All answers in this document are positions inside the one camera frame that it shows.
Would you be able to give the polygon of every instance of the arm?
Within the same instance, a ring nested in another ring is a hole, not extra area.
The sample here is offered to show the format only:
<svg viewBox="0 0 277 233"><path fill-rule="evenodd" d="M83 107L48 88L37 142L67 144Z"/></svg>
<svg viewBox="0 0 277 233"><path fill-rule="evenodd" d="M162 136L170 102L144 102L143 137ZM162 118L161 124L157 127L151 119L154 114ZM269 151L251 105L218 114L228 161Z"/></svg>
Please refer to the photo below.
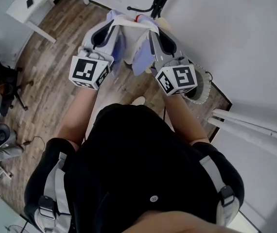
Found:
<svg viewBox="0 0 277 233"><path fill-rule="evenodd" d="M150 216L123 233L238 233L223 226L208 223L192 214L179 211Z"/></svg>
<svg viewBox="0 0 277 233"><path fill-rule="evenodd" d="M61 123L57 137L68 140L76 150L85 137L97 95L96 90L80 88Z"/></svg>
<svg viewBox="0 0 277 233"><path fill-rule="evenodd" d="M166 96L162 94L167 113L177 134L191 145L196 142L210 143L197 119L191 114L181 95Z"/></svg>

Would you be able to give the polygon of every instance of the white button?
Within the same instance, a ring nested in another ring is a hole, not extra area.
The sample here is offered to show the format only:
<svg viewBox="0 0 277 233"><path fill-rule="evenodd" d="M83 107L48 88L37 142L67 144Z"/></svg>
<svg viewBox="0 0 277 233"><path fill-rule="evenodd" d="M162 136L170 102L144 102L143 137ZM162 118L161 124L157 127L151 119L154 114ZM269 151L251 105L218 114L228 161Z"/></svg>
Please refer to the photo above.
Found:
<svg viewBox="0 0 277 233"><path fill-rule="evenodd" d="M158 196L152 196L149 200L150 202L156 202L158 200Z"/></svg>

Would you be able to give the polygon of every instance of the harness strap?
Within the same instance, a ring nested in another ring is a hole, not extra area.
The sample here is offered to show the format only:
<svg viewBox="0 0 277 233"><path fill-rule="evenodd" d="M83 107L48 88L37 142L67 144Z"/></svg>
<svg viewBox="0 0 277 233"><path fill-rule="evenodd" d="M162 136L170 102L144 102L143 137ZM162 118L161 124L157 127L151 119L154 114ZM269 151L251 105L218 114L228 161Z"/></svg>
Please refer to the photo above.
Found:
<svg viewBox="0 0 277 233"><path fill-rule="evenodd" d="M64 174L62 171L66 154L60 153L59 160L49 173L44 195L39 199L35 220L39 228L45 233L67 233L70 229L71 215L64 188Z"/></svg>
<svg viewBox="0 0 277 233"><path fill-rule="evenodd" d="M235 197L232 188L224 183L220 171L210 156L206 156L200 160L200 164L210 176L220 196L220 202L216 210L216 223L219 225L227 225L238 213L239 201Z"/></svg>

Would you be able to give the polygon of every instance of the office chair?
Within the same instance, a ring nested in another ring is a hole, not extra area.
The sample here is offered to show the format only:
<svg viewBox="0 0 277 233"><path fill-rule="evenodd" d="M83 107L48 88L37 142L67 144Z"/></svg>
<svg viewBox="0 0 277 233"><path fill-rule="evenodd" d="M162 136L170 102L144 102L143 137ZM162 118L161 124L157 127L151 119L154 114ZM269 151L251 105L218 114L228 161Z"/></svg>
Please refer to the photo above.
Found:
<svg viewBox="0 0 277 233"><path fill-rule="evenodd" d="M5 67L0 62L0 114L6 116L9 108L13 108L12 102L14 97L17 98L22 108L27 111L28 107L24 106L17 91L22 88L21 85L17 85L18 72L22 71L21 68L11 69L9 66ZM34 82L29 81L24 85L30 84L33 86Z"/></svg>

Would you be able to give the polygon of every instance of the black shirt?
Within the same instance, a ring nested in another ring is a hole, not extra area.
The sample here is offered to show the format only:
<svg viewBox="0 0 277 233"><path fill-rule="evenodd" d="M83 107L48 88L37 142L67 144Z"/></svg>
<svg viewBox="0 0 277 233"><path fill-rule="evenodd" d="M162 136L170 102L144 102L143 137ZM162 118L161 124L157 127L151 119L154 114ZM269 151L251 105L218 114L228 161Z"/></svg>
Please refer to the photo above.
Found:
<svg viewBox="0 0 277 233"><path fill-rule="evenodd" d="M184 211L215 223L219 198L199 163L207 155L243 203L240 175L211 144L189 145L146 106L113 104L99 112L77 152L64 139L47 143L25 191L24 211L33 224L59 152L67 154L64 184L77 232L120 233L148 210Z"/></svg>

